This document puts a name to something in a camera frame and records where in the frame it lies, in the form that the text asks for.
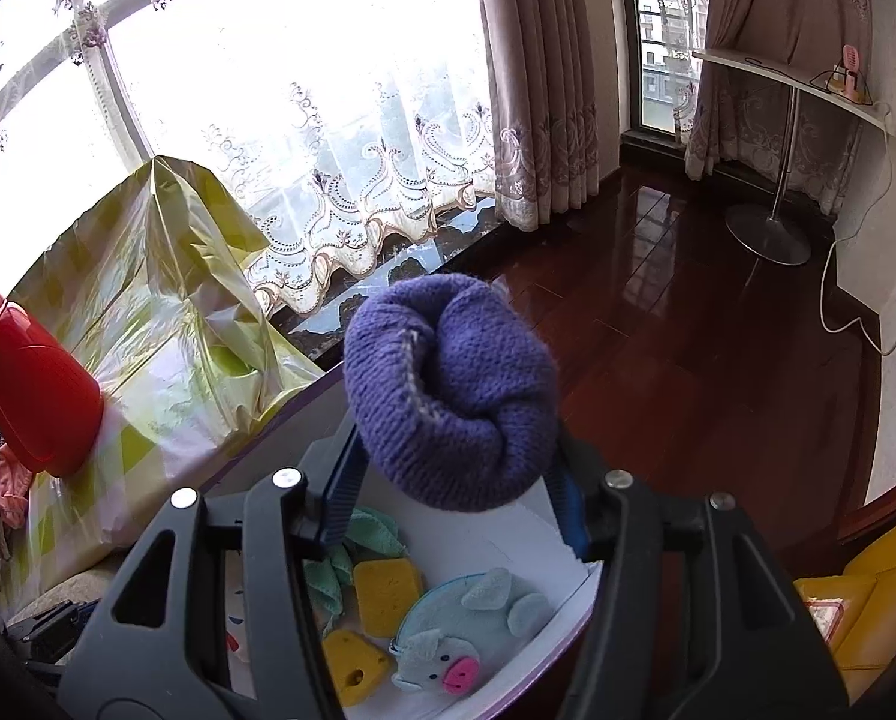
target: pink cloth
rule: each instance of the pink cloth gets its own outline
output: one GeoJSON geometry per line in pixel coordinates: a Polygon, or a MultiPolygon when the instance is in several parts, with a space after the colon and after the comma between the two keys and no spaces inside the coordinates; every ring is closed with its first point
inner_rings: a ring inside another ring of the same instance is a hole
{"type": "Polygon", "coordinates": [[[23,528],[28,511],[29,487],[34,474],[15,457],[6,443],[0,446],[0,513],[10,528],[23,528]]]}

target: beige curtain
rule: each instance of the beige curtain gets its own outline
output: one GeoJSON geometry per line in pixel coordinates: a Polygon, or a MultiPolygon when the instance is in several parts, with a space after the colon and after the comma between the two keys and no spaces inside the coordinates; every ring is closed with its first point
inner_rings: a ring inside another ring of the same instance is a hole
{"type": "Polygon", "coordinates": [[[496,208],[523,230],[598,191],[598,132],[584,0],[482,0],[496,208]]]}
{"type": "MultiPolygon", "coordinates": [[[[871,46],[868,0],[710,0],[707,47],[730,47],[821,73],[848,43],[867,67],[871,46]]],[[[706,64],[699,108],[685,157],[700,178],[724,159],[738,159],[771,179],[778,175],[787,87],[752,74],[706,64]]],[[[859,141],[858,120],[805,95],[790,189],[804,191],[823,213],[837,213],[859,141]]]]}

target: pig face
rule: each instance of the pig face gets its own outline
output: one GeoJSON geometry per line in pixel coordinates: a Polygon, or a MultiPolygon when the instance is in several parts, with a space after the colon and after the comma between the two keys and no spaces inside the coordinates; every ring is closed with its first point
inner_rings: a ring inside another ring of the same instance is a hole
{"type": "Polygon", "coordinates": [[[469,693],[478,682],[478,651],[462,638],[442,637],[437,629],[423,631],[392,646],[398,671],[392,683],[406,692],[443,691],[454,696],[469,693]]]}

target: purple knitted sock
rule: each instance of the purple knitted sock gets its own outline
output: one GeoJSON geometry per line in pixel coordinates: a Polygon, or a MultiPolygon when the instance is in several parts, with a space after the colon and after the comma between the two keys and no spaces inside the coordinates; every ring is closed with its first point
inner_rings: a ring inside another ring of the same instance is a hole
{"type": "Polygon", "coordinates": [[[555,454],[552,357],[470,276],[422,276],[365,301],[345,334],[344,380],[373,464],[436,509],[510,503],[555,454]]]}

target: yellow armchair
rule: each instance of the yellow armchair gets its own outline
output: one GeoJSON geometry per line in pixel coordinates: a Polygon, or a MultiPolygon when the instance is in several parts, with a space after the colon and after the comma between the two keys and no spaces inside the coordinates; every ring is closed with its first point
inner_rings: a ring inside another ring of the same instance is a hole
{"type": "Polygon", "coordinates": [[[854,703],[896,654],[896,528],[836,577],[800,579],[811,610],[854,703]]]}

